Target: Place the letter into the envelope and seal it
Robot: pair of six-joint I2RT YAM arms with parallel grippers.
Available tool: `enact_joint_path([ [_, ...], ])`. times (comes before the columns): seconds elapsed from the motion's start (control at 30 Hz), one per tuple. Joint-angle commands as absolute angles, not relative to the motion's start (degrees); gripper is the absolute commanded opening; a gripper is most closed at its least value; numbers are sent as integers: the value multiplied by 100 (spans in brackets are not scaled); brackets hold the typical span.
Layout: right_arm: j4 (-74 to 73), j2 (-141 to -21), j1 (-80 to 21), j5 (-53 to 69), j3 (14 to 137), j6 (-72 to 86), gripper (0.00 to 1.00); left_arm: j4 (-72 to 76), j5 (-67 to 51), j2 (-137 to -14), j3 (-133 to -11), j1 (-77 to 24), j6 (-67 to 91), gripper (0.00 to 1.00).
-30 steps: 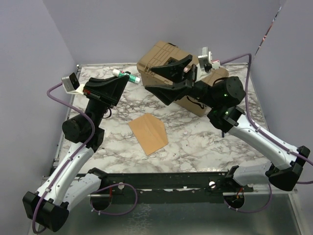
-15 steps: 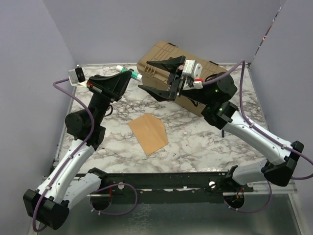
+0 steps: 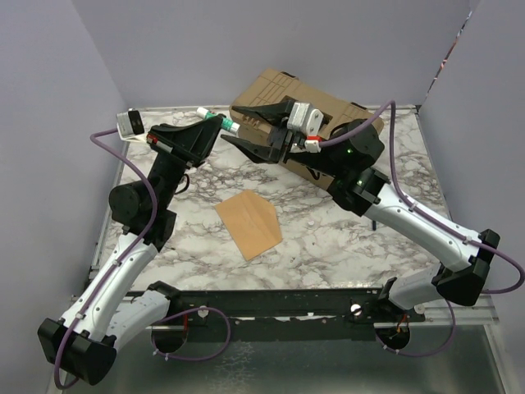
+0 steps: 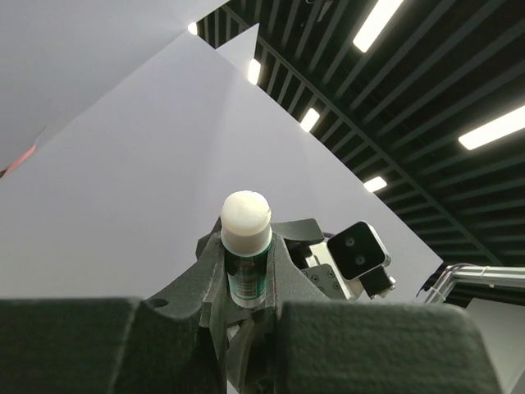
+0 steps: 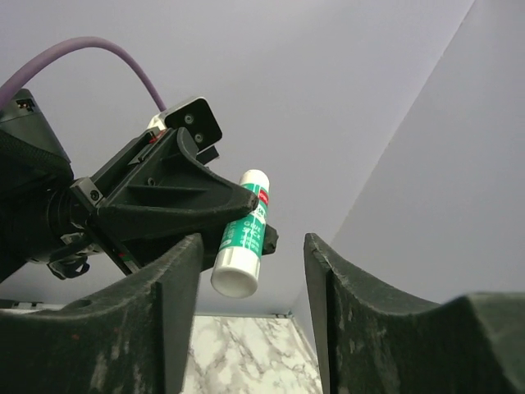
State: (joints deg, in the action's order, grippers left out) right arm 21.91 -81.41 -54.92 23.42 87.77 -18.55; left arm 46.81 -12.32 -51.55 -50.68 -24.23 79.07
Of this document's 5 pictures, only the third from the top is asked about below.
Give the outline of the brown paper envelope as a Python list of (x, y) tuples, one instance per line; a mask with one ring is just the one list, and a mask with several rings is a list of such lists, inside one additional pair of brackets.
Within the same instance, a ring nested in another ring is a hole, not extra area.
[(244, 190), (215, 206), (245, 261), (282, 242), (276, 208), (252, 190)]

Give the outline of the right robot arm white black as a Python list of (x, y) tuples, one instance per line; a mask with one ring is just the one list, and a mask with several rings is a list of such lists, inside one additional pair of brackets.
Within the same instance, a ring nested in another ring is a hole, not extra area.
[(377, 312), (395, 321), (406, 310), (440, 298), (473, 306), (483, 292), (500, 237), (494, 231), (469, 230), (442, 217), (403, 193), (396, 176), (374, 168), (385, 145), (368, 119), (341, 122), (319, 135), (323, 114), (311, 103), (293, 99), (232, 111), (268, 124), (264, 145), (231, 135), (233, 144), (253, 163), (287, 163), (330, 176), (326, 188), (345, 211), (384, 224), (434, 255), (438, 263), (407, 277), (393, 277), (377, 300)]

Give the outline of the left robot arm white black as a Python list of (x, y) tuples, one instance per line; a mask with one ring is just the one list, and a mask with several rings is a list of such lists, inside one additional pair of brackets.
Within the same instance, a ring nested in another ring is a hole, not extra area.
[(80, 380), (89, 385), (100, 383), (118, 351), (146, 327), (178, 321), (186, 328), (189, 315), (199, 311), (185, 307), (180, 292), (164, 282), (150, 285), (125, 308), (120, 304), (171, 238), (177, 215), (169, 205), (179, 194), (180, 182), (189, 179), (188, 170), (202, 166), (212, 152), (224, 119), (215, 115), (188, 126), (145, 128), (138, 111), (118, 114), (113, 133), (121, 140), (144, 142), (156, 153), (148, 173), (100, 140), (107, 131), (90, 136), (138, 179), (115, 186), (108, 197), (112, 220), (122, 226), (111, 256), (62, 316), (45, 319), (37, 331), (45, 358), (53, 366), (57, 389), (67, 390)]

